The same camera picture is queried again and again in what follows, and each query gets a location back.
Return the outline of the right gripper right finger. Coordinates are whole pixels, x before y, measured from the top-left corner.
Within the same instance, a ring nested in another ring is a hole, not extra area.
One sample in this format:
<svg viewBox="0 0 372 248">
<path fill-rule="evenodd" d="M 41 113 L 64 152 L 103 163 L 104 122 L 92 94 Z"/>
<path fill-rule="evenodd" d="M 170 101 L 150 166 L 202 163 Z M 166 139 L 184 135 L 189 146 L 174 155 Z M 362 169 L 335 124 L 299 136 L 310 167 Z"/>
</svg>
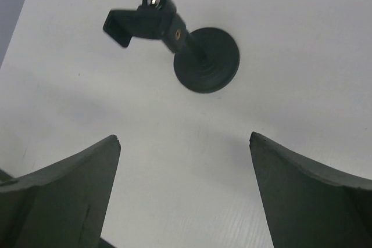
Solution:
<svg viewBox="0 0 372 248">
<path fill-rule="evenodd" d="M 371 247 L 371 180 L 257 132 L 249 147 L 274 247 Z"/>
</svg>

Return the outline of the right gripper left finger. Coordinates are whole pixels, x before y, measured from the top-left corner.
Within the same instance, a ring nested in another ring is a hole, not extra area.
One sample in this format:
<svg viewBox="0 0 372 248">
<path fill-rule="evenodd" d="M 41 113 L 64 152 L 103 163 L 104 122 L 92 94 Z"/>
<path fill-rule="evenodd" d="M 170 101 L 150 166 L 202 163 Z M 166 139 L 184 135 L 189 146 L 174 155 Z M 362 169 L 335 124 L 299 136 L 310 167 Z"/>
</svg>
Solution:
<svg viewBox="0 0 372 248">
<path fill-rule="evenodd" d="M 109 135 L 37 171 L 1 171 L 1 247 L 112 247 L 102 236 L 121 146 Z"/>
</svg>

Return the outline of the black phone stand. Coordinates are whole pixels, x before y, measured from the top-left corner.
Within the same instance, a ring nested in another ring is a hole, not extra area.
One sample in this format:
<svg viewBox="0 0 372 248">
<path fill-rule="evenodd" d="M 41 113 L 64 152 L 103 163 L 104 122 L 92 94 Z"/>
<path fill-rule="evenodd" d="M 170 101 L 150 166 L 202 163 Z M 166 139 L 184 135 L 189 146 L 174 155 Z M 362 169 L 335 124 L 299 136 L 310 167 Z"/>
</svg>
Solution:
<svg viewBox="0 0 372 248">
<path fill-rule="evenodd" d="M 112 9 L 103 31 L 123 48 L 134 37 L 162 41 L 174 55 L 179 82 L 199 94 L 221 90 L 239 68 L 239 48 L 233 37 L 215 27 L 189 32 L 172 0 L 142 0 L 136 10 Z"/>
</svg>

